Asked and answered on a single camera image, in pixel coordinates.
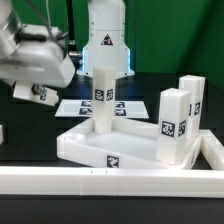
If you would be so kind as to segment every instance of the white platform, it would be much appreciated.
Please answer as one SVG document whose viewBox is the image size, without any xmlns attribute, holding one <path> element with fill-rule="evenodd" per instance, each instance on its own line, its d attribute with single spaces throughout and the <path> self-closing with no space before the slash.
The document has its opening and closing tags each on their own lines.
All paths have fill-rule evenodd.
<svg viewBox="0 0 224 224">
<path fill-rule="evenodd" d="M 187 142 L 184 160 L 172 166 L 156 160 L 158 128 L 155 124 L 114 119 L 112 132 L 100 135 L 93 131 L 90 118 L 57 138 L 57 156 L 99 168 L 191 169 L 200 151 L 200 135 Z"/>
<path fill-rule="evenodd" d="M 148 113 L 142 101 L 116 101 L 118 117 L 148 119 Z M 56 117 L 91 117 L 92 100 L 62 100 Z"/>
<path fill-rule="evenodd" d="M 224 171 L 0 167 L 0 194 L 224 198 Z"/>
</svg>

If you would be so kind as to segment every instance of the white robot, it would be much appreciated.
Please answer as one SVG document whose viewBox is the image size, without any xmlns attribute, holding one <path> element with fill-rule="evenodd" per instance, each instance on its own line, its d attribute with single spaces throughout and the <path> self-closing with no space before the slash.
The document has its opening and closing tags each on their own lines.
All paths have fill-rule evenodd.
<svg viewBox="0 0 224 224">
<path fill-rule="evenodd" d="M 0 0 L 0 79 L 15 85 L 14 97 L 54 105 L 75 74 L 59 41 L 60 31 L 22 25 L 10 0 Z"/>
<path fill-rule="evenodd" d="M 89 41 L 77 74 L 93 77 L 94 67 L 113 67 L 117 79 L 134 75 L 130 69 L 130 50 L 124 42 L 124 1 L 88 0 L 88 8 Z"/>
</svg>

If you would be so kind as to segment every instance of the white rectangular pillar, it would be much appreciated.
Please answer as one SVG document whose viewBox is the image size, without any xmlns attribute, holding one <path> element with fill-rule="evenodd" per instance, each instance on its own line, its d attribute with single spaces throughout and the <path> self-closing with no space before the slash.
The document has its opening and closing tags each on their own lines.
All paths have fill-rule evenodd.
<svg viewBox="0 0 224 224">
<path fill-rule="evenodd" d="M 179 89 L 191 92 L 187 140 L 194 140 L 199 133 L 205 78 L 187 75 L 180 78 Z"/>
<path fill-rule="evenodd" d="M 98 134 L 111 132 L 114 118 L 116 73 L 112 68 L 93 69 L 93 120 Z"/>
<path fill-rule="evenodd" d="M 184 159 L 190 92 L 168 89 L 161 93 L 156 158 L 170 165 Z"/>
</svg>

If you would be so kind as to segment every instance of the white block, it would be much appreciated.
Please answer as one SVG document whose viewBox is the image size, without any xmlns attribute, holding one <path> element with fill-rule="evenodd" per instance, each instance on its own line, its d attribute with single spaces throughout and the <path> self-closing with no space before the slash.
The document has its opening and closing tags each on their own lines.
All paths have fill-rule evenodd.
<svg viewBox="0 0 224 224">
<path fill-rule="evenodd" d="M 0 167 L 0 194 L 80 195 L 81 169 Z"/>
<path fill-rule="evenodd" d="M 112 68 L 93 69 L 93 120 L 98 134 L 111 132 L 115 106 L 116 73 Z"/>
<path fill-rule="evenodd" d="M 224 197 L 224 172 L 120 170 L 118 196 Z"/>
<path fill-rule="evenodd" d="M 17 81 L 13 97 L 50 106 L 54 106 L 58 102 L 59 98 L 57 96 L 57 91 L 45 87 L 45 94 L 40 96 L 33 94 L 32 87 L 32 83 Z"/>
<path fill-rule="evenodd" d="M 118 169 L 83 169 L 80 195 L 117 196 Z"/>
<path fill-rule="evenodd" d="M 189 103 L 188 91 L 169 89 L 161 93 L 156 152 L 161 162 L 178 165 L 184 159 Z"/>
<path fill-rule="evenodd" d="M 187 75 L 180 78 L 179 89 L 191 92 L 187 139 L 194 140 L 199 133 L 205 78 Z"/>
<path fill-rule="evenodd" d="M 213 170 L 224 170 L 224 147 L 211 131 L 200 130 L 201 152 Z"/>
</svg>

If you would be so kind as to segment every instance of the black background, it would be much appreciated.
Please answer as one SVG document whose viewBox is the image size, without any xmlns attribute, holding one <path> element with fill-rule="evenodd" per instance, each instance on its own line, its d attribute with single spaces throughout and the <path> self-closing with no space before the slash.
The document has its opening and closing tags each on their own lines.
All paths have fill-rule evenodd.
<svg viewBox="0 0 224 224">
<path fill-rule="evenodd" d="M 158 122 L 160 92 L 177 88 L 182 74 L 142 74 L 117 81 L 116 100 L 142 100 Z M 91 79 L 74 77 L 58 90 L 61 99 L 91 99 Z M 56 157 L 56 137 L 85 118 L 55 118 L 49 107 L 12 97 L 0 83 L 0 123 L 4 143 L 0 166 L 80 167 Z M 224 93 L 206 82 L 200 129 L 224 144 Z M 194 169 L 210 169 L 200 155 Z M 224 200 L 162 197 L 0 196 L 0 223 L 223 223 Z"/>
</svg>

